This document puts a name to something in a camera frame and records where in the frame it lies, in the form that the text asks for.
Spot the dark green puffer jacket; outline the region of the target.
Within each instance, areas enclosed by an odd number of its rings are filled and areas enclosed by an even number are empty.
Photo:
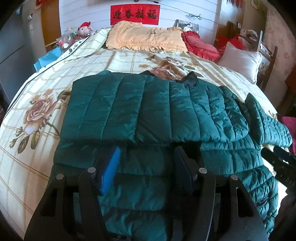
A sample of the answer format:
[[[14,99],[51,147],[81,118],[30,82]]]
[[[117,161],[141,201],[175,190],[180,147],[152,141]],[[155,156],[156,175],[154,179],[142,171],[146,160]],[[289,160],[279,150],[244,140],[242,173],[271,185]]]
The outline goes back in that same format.
[[[256,98],[201,80],[190,85],[140,74],[102,71],[74,81],[50,179],[80,174],[104,145],[121,158],[111,189],[99,198],[107,230],[134,240],[170,240],[186,197],[173,159],[175,144],[200,152],[212,174],[236,174],[267,233],[277,214],[278,184],[261,158],[264,144],[288,147],[286,126]]]

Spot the floral cream bed quilt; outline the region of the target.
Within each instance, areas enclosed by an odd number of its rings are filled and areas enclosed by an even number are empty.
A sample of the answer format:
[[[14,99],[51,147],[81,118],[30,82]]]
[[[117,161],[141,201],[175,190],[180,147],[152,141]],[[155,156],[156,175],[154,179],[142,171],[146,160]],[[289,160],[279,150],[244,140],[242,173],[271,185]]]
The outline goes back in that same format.
[[[227,86],[241,100],[251,93],[269,116],[276,116],[267,96],[243,75],[191,53],[108,49],[104,43],[109,31],[96,31],[30,76],[6,112],[1,124],[1,213],[20,237],[49,181],[72,83],[79,78],[103,70],[154,70],[174,78],[194,71],[203,80]]]

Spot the white satin pillow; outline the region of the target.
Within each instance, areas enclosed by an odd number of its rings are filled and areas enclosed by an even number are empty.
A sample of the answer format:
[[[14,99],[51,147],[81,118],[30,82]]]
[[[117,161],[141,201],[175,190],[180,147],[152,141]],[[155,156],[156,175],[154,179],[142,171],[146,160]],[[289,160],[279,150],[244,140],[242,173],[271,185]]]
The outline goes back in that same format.
[[[255,51],[237,49],[230,42],[226,44],[225,52],[218,65],[231,69],[243,76],[252,84],[257,83],[257,74],[262,62],[262,55]]]

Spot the blue bag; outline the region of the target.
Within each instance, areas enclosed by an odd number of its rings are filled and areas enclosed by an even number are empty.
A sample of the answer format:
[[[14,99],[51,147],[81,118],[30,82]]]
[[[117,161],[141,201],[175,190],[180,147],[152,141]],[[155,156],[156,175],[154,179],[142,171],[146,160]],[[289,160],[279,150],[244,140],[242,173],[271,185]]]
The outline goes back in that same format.
[[[46,65],[56,61],[62,55],[62,50],[60,47],[56,47],[55,49],[49,51],[46,55],[40,57],[37,62],[34,64],[34,68],[36,71],[39,71],[41,68]]]

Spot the red heart-shaped cushion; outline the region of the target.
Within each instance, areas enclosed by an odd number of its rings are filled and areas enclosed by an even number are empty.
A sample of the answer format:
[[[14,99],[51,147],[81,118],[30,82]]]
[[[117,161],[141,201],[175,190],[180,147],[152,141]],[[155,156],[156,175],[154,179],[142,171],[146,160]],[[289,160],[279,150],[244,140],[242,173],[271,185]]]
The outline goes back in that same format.
[[[190,53],[213,62],[217,62],[221,58],[218,50],[213,45],[202,41],[198,33],[187,31],[181,33],[181,37]]]

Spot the orange fringed pillow cover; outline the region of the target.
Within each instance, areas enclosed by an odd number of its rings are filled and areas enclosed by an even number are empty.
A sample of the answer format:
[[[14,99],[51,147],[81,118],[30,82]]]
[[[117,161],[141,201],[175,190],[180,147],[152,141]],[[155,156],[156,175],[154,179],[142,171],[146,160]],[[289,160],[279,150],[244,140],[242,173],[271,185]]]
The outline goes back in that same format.
[[[113,26],[106,41],[107,48],[158,52],[161,50],[187,52],[178,27],[144,27],[142,23],[120,21]]]

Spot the plush doll with red hat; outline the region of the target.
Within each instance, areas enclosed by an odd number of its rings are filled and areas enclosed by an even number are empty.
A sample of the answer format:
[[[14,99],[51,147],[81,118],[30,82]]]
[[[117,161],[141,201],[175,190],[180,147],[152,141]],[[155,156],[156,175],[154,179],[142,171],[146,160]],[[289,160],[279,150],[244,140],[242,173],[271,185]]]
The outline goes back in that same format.
[[[77,35],[79,37],[87,37],[93,32],[92,27],[90,26],[91,22],[84,22],[77,30]]]

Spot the grey refrigerator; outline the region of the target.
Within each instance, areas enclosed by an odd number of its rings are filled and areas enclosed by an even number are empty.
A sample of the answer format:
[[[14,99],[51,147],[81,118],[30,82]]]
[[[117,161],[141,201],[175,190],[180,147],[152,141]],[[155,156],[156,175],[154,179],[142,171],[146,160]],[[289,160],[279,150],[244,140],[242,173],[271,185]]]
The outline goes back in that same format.
[[[46,53],[41,10],[24,1],[1,28],[1,96],[10,103]]]

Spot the red banner with characters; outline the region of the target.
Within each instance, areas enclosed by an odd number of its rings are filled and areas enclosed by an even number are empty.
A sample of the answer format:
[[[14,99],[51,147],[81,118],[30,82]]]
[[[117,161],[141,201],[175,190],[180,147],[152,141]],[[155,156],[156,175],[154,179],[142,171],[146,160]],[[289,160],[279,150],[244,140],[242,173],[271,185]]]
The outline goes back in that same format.
[[[158,4],[119,4],[110,7],[110,24],[129,21],[147,25],[159,24],[160,5]]]

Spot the framed photo on wall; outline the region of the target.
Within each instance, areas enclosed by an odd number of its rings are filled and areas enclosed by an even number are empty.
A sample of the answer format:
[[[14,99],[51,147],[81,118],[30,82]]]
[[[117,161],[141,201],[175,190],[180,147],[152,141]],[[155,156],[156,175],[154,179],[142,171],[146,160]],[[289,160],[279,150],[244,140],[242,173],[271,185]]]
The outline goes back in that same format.
[[[176,20],[176,26],[182,28],[184,32],[193,31],[199,32],[199,25],[193,22],[188,22],[184,20]]]

